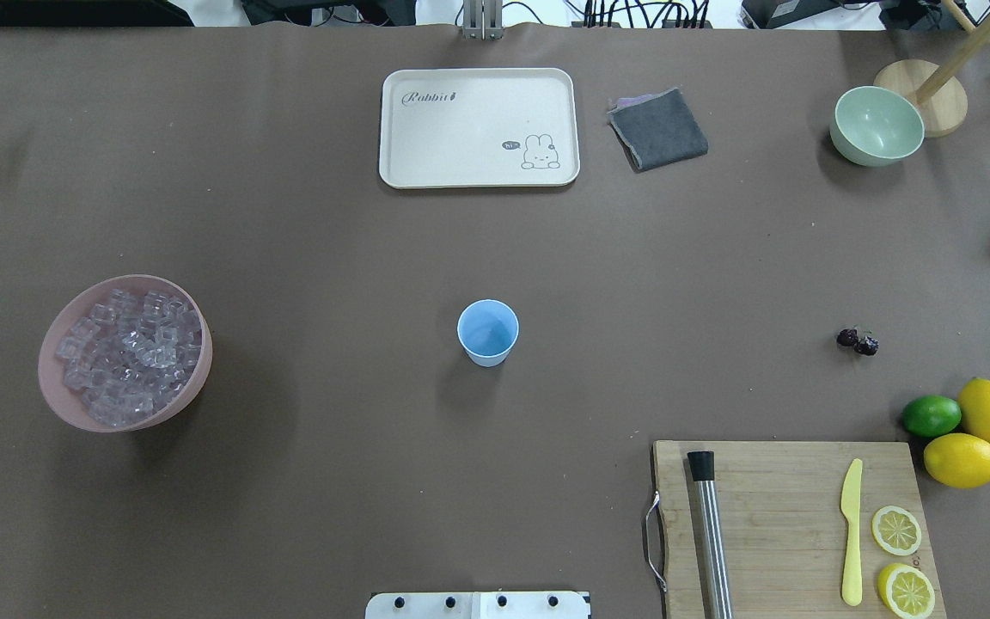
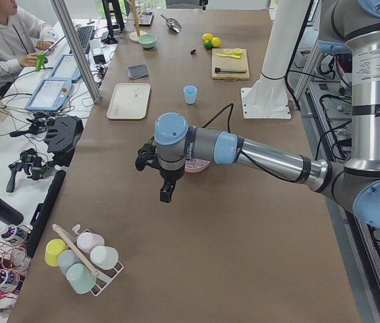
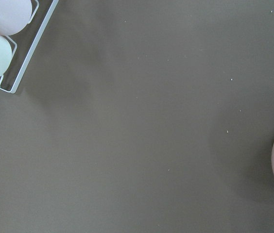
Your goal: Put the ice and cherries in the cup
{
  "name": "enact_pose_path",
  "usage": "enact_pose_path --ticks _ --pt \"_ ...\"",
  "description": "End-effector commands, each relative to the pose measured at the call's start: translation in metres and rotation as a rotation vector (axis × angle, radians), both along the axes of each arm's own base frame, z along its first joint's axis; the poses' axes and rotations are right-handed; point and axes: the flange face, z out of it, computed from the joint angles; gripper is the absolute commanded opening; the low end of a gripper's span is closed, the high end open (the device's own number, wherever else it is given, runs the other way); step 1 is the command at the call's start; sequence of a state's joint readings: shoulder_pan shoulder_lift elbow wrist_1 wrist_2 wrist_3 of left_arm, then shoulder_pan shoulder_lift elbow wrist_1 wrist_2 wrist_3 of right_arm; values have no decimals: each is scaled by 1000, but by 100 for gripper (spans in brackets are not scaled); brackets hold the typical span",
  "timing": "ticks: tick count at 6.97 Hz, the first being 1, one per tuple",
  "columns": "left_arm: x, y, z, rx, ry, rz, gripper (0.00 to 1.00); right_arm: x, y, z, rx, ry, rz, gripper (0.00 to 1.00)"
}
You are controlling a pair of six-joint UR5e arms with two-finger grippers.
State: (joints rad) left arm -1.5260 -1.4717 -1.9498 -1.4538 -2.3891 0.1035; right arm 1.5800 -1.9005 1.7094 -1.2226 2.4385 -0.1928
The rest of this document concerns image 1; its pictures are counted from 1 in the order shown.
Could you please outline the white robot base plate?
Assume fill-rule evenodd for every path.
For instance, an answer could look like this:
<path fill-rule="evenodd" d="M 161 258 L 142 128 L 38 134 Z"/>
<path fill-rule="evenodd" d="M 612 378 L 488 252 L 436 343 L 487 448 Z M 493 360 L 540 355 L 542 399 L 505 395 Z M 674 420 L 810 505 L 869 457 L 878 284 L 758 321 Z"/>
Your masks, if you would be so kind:
<path fill-rule="evenodd" d="M 370 597 L 365 618 L 590 618 L 588 592 L 382 592 Z"/>

